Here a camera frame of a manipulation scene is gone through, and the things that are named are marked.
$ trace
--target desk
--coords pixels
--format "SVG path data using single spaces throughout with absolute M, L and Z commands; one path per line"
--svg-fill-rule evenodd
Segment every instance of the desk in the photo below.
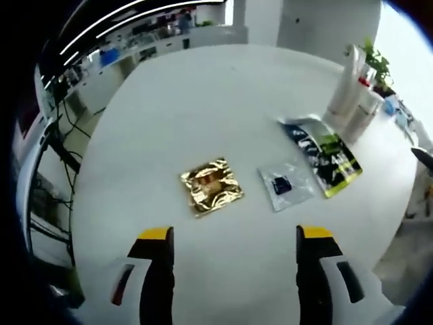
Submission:
M 78 275 L 126 257 L 145 228 L 175 227 L 176 324 L 297 324 L 296 225 L 330 229 L 372 268 L 411 195 L 410 141 L 378 114 L 352 151 L 364 172 L 335 197 L 274 213 L 257 168 L 299 156 L 276 120 L 323 114 L 342 67 L 287 49 L 222 45 L 140 64 L 93 134 L 76 180 Z M 245 196 L 195 219 L 179 175 L 224 156 Z

